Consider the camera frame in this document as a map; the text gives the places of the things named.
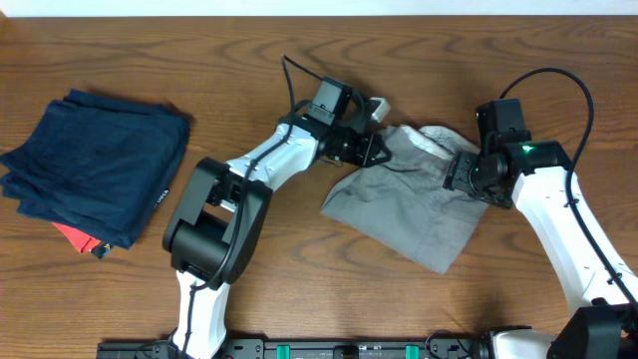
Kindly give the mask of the grey shorts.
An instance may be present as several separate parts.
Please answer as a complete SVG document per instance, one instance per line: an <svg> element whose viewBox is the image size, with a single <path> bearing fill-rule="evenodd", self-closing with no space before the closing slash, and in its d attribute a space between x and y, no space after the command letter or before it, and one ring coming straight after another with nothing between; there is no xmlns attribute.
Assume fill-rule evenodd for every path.
<svg viewBox="0 0 638 359"><path fill-rule="evenodd" d="M479 148L443 126L381 131L392 159L359 169L330 190L321 213L444 274L461 254L487 204L443 188L454 155Z"/></svg>

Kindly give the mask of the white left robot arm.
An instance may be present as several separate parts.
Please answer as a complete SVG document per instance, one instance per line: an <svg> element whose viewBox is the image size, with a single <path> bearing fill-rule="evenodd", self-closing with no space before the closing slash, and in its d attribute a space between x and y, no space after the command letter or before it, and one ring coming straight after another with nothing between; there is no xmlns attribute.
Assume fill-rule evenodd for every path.
<svg viewBox="0 0 638 359"><path fill-rule="evenodd" d="M162 243L180 288L179 323L169 340L174 357L212 358L220 350L230 286L254 253L274 193L322 156L369 168L392 153L368 129L289 114L248 154L196 165Z"/></svg>

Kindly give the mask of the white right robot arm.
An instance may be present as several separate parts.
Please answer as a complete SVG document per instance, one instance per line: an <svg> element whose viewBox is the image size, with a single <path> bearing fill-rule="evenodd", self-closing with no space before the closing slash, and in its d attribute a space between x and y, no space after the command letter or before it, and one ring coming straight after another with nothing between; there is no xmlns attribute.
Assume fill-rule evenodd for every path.
<svg viewBox="0 0 638 359"><path fill-rule="evenodd" d="M529 222L561 284L570 319L557 335L533 329L492 331L492 358L634 358L637 276L589 209L570 160L556 142L522 142L480 155L460 151L444 187Z"/></svg>

